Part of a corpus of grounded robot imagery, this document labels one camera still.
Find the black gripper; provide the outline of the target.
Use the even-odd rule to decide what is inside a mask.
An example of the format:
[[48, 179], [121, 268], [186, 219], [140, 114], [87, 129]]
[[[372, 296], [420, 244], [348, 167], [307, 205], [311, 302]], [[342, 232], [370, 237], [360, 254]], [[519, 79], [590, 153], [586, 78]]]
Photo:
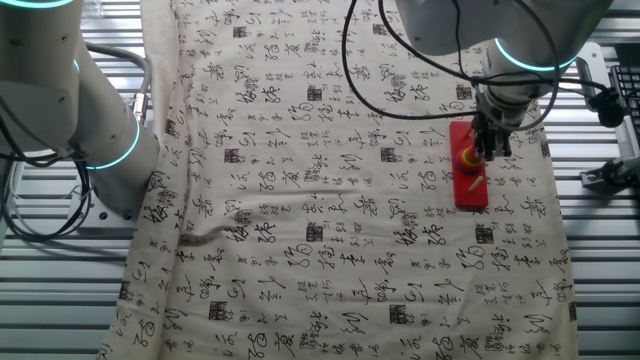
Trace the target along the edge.
[[477, 113], [472, 120], [473, 145], [477, 153], [483, 153], [486, 161], [493, 161], [497, 151], [498, 133], [510, 134], [517, 130], [505, 120], [506, 113], [487, 103], [477, 104]]

